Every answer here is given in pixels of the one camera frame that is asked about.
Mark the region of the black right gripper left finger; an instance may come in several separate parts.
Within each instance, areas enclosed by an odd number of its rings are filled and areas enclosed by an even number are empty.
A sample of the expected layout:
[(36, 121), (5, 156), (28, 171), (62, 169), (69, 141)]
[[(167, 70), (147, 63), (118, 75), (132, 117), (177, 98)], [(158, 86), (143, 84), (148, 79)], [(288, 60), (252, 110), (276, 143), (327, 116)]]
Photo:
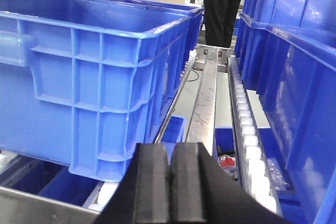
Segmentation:
[(137, 144), (116, 191), (94, 223), (168, 223), (169, 165), (162, 144)]

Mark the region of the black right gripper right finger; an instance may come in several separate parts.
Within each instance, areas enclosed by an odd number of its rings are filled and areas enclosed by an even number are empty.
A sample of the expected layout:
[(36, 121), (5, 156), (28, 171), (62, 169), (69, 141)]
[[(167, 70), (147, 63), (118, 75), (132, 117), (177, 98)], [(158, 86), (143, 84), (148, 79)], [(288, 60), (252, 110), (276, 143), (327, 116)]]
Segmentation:
[(175, 146), (171, 182), (171, 223), (288, 223), (247, 194), (202, 143)]

